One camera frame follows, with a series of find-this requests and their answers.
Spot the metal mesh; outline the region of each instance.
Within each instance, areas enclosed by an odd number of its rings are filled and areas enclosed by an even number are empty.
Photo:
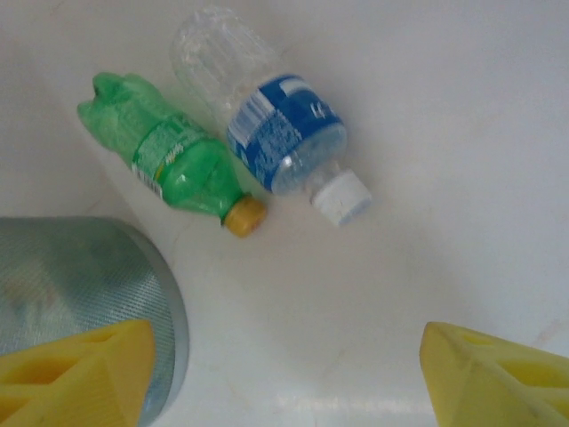
[[[147,318],[156,365],[139,423],[146,426],[171,389],[174,332],[158,276],[129,232],[101,219],[0,219],[0,355]]]

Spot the yellow bottle cap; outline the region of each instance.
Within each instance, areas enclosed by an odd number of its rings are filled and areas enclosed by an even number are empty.
[[[252,196],[245,196],[229,211],[223,225],[239,238],[253,233],[267,216],[267,207]]]

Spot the bottle cap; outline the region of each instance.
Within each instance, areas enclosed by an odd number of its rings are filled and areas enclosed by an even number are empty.
[[[312,198],[312,205],[334,225],[344,225],[372,203],[372,194],[351,170],[334,177]]]
[[[239,238],[253,233],[267,216],[267,207],[252,196],[244,196],[233,205],[223,225]]]

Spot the white floor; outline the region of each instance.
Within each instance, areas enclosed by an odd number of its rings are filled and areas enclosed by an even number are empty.
[[[336,230],[253,187],[271,215],[245,241],[162,205],[75,116],[103,69],[187,106],[167,49],[201,3],[0,0],[0,214],[111,214],[162,251],[191,352],[156,427],[433,427],[429,320],[569,356],[568,3],[219,1],[345,118],[377,200]]]

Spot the white bottle cap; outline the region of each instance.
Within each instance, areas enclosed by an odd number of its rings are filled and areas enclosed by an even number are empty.
[[[334,177],[312,198],[312,205],[334,225],[344,225],[372,203],[372,194],[351,170]]]

